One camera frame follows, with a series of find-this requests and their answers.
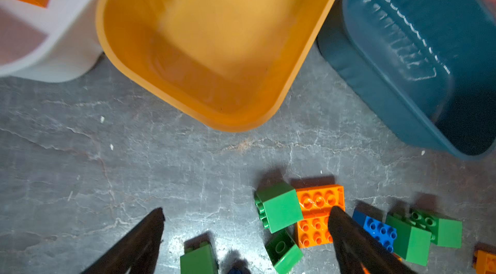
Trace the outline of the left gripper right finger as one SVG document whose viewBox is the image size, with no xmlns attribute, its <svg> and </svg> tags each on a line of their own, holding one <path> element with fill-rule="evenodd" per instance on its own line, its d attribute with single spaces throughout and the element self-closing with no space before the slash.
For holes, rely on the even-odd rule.
<svg viewBox="0 0 496 274">
<path fill-rule="evenodd" d="M 415 274 L 395 259 L 391 261 L 391 267 L 384 264 L 384 259 L 391 253 L 342 209 L 334 207 L 331 210 L 328 229 L 341 273 L 363 273 L 361 264 L 364 264 L 371 273 Z"/>
</svg>

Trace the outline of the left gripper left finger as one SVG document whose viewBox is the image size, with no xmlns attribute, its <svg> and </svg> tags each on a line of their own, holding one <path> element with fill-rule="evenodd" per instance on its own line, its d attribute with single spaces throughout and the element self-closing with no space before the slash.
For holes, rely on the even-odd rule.
<svg viewBox="0 0 496 274">
<path fill-rule="evenodd" d="M 84 273 L 154 273 L 164 232 L 162 208 L 152 210 Z"/>
</svg>

